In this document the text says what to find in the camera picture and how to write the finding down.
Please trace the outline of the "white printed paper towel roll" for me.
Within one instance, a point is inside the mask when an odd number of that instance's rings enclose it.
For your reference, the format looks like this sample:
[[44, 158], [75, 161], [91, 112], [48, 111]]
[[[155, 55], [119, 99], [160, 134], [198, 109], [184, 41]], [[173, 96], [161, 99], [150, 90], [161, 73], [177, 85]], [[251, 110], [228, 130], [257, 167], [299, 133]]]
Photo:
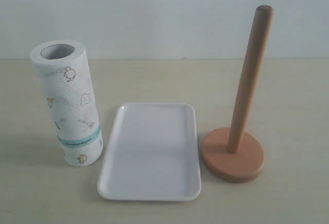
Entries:
[[93, 164], [103, 139], [85, 47], [74, 40], [50, 41], [36, 46], [30, 59], [64, 160], [74, 167]]

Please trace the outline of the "wooden paper towel holder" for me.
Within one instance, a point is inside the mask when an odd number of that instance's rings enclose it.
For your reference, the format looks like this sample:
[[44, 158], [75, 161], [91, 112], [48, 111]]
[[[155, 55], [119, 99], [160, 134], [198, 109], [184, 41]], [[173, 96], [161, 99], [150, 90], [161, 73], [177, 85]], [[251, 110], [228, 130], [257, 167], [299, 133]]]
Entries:
[[207, 169], [230, 183], [254, 180], [264, 166], [264, 150], [259, 141], [245, 131], [258, 82], [266, 43], [274, 14], [269, 5], [255, 10], [244, 64], [237, 90], [230, 127], [217, 128], [202, 142], [201, 156]]

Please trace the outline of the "white rectangular plastic tray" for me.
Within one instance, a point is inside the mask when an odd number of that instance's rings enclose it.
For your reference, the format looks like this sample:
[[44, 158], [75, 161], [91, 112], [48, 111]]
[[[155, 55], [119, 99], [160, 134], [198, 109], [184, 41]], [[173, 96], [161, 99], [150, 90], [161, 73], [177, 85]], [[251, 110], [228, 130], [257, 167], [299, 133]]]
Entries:
[[202, 189], [194, 108], [125, 103], [116, 113], [97, 190], [108, 200], [191, 201]]

